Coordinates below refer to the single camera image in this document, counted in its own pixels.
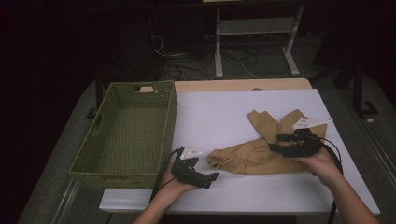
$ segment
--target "basket handle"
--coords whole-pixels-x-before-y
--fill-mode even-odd
[[[153,93],[155,92],[155,85],[142,85],[140,91],[137,93]]]

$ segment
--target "green wicker basket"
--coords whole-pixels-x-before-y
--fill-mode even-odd
[[[88,188],[152,189],[176,115],[173,81],[110,84],[69,174]]]

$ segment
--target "cable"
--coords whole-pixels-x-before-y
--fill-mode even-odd
[[[214,58],[214,54],[212,55],[212,57],[211,57],[211,59],[209,61],[209,64],[207,64],[206,66],[204,66],[202,68],[191,68],[191,67],[188,67],[188,66],[184,66],[184,65],[180,65],[180,64],[176,64],[176,63],[171,63],[171,62],[168,62],[168,66],[171,65],[171,66],[173,66],[175,68],[183,68],[183,69],[187,69],[187,70],[191,70],[191,71],[200,73],[203,76],[200,77],[198,80],[202,79],[203,77],[206,77],[207,80],[211,80],[211,78],[210,78],[210,77],[212,77],[211,75],[207,75],[207,74],[205,74],[204,72],[202,72],[200,70],[206,69],[207,67],[209,67],[210,64],[212,64],[212,62],[213,62],[213,58]]]
[[[157,54],[159,54],[159,55],[161,55],[161,56],[163,56],[163,57],[166,57],[166,52],[165,52],[165,51],[163,52],[163,54],[160,53],[160,50],[163,48],[163,39],[162,39],[160,36],[158,36],[158,35],[152,35],[151,37],[160,39],[161,45],[160,45],[160,47],[159,47],[158,49],[154,49],[154,51],[155,51]]]
[[[169,184],[172,180],[174,180],[175,178],[173,177],[172,179],[168,180],[166,183],[164,183],[160,188],[158,188],[157,192],[160,191],[160,189],[162,189],[163,187],[165,187],[167,184]]]
[[[172,76],[171,76],[170,70],[169,70],[169,67],[170,67],[170,66],[172,66],[172,67],[174,67],[174,68],[177,69],[177,71],[178,71],[178,73],[179,73],[178,77],[172,77]],[[181,71],[181,69],[178,68],[178,67],[176,67],[176,66],[173,66],[173,65],[168,64],[168,65],[167,65],[167,68],[168,68],[168,76],[171,77],[171,78],[172,78],[173,80],[175,80],[175,81],[180,81],[180,80],[181,80],[181,76],[182,76],[183,74],[186,75],[186,72]]]
[[[108,218],[107,218],[106,224],[110,223],[110,219],[113,217],[113,214],[114,214],[114,213],[110,213],[110,215],[109,215]]]
[[[209,63],[208,63],[207,65],[204,65],[204,67],[200,67],[200,68],[192,68],[193,70],[203,70],[203,69],[206,69],[206,68],[208,68],[208,67],[210,66],[210,64],[212,64],[212,63],[213,63],[213,59],[215,58],[215,54],[214,54],[214,52],[207,52],[207,53],[203,54],[202,56],[205,56],[205,55],[206,55],[206,54],[208,54],[208,53],[212,53],[212,57],[210,57]],[[174,61],[172,60],[172,62],[169,62],[169,63],[171,63],[171,64],[177,64],[177,63],[189,63],[189,62],[194,62],[194,61],[197,61],[197,60],[198,60],[198,58],[196,58],[196,59],[193,59],[193,60],[189,60],[189,61],[184,61],[184,62],[174,62]]]
[[[285,48],[285,46],[281,46],[280,48],[278,48],[278,49],[276,49],[276,50],[274,50],[274,51],[271,51],[271,52],[269,52],[269,53],[261,53],[261,54],[256,54],[256,55],[271,55],[271,54],[275,54],[275,53],[277,53],[278,51],[280,51],[280,50],[282,50],[283,48]]]
[[[328,139],[326,139],[326,138],[320,138],[320,139],[323,139],[323,140],[325,140],[326,142],[329,142],[330,144],[332,144],[332,146],[335,148],[335,150],[337,150],[337,153],[338,153],[338,160],[341,162],[341,153],[340,153],[340,150],[338,150],[338,147],[337,147],[333,142],[331,142],[330,140],[328,140]]]
[[[155,181],[154,187],[152,188],[151,197],[149,199],[150,202],[154,199],[155,195],[158,193],[158,190],[160,190],[158,187],[160,186],[160,183],[163,180],[163,175],[165,174],[165,171],[166,171],[166,168],[168,167],[169,161],[172,159],[173,155],[179,151],[180,151],[180,149],[175,149],[174,151],[172,151],[172,153],[169,155],[169,157],[163,162],[163,166],[161,167],[161,170],[157,176],[157,180]]]
[[[256,78],[256,79],[259,79],[258,77],[254,76],[253,74],[251,74],[251,73],[246,69],[246,67],[244,66],[244,64],[241,62],[241,60],[240,60],[234,53],[232,53],[232,52],[230,52],[230,51],[228,51],[228,50],[224,50],[224,51],[226,51],[226,52],[228,52],[228,53],[231,53],[231,54],[238,60],[238,62],[241,63],[242,67],[245,69],[245,71],[246,71],[248,74],[250,74],[252,77],[254,77],[254,78]]]
[[[232,66],[238,67],[238,68],[243,68],[242,66],[239,66],[240,63],[243,63],[244,66],[245,66],[246,68],[249,68],[251,65],[257,63],[257,61],[258,61],[258,58],[257,58],[256,55],[249,55],[249,56],[244,57],[244,58],[238,57],[239,60],[236,59],[233,55],[231,55],[231,57],[228,56],[227,54],[222,55],[222,56],[223,56],[222,58],[224,58],[224,60],[227,61],[227,63],[229,63],[229,64],[232,65]],[[254,61],[251,62],[251,61],[248,60],[248,58],[254,58]],[[230,60],[236,61],[236,62],[238,62],[239,64],[238,64],[238,65],[237,65],[237,64],[233,64],[233,63],[230,62]]]
[[[272,28],[273,28],[273,25],[274,25],[274,20],[275,20],[275,18],[272,18],[271,23],[270,23],[270,27],[269,27],[267,33],[265,34],[266,36],[270,36],[270,33],[271,33]],[[225,44],[224,44],[223,39],[221,40],[221,43],[222,43],[222,47],[223,47],[223,48],[226,48],[226,47],[224,46]],[[262,43],[262,44],[260,44],[261,46],[258,47],[258,48],[256,49],[256,51],[255,51],[254,53],[252,53],[252,55],[256,55],[256,56],[257,56],[257,55],[269,55],[269,54],[273,54],[273,53],[276,53],[276,52],[279,51],[279,49],[278,49],[278,50],[276,50],[276,51],[274,51],[274,52],[270,52],[270,53],[266,53],[266,54],[259,54],[259,52],[263,49],[264,44],[265,44],[265,42]]]
[[[168,56],[168,61],[172,61],[172,63],[190,63],[190,62],[195,62],[195,61],[203,58],[204,56],[206,56],[206,54],[209,54],[209,53],[214,53],[214,50],[210,50],[210,51],[204,52],[202,54],[198,54],[198,55],[179,54],[178,56],[175,56],[175,57],[180,57],[180,56],[183,57],[181,59],[173,59],[172,57],[174,57],[174,56],[171,55],[171,56]]]

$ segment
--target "white tabletop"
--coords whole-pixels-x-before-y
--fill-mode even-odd
[[[330,115],[317,90],[192,91],[178,92],[177,122],[173,148],[192,144],[203,152],[195,166],[209,175],[206,155],[256,139],[259,134],[247,119],[252,110],[268,111],[275,119],[300,109],[312,119]],[[333,123],[326,138],[341,152],[346,179],[374,214],[379,209],[361,179],[355,163]],[[149,203],[151,190],[106,189],[100,209],[109,212],[142,211]],[[210,189],[185,193],[170,213],[189,214],[311,214],[329,212],[332,195],[309,173],[283,175],[235,175],[219,171]]]

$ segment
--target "beige garment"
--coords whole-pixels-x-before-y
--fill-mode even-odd
[[[221,169],[242,175],[270,175],[301,172],[306,166],[300,162],[284,158],[280,153],[273,152],[268,143],[276,143],[278,133],[293,133],[292,125],[299,118],[305,118],[300,110],[294,110],[278,123],[268,112],[258,113],[253,110],[247,118],[262,136],[224,149],[215,149],[207,156],[207,161],[212,169]],[[324,137],[326,126],[315,128],[319,137]]]

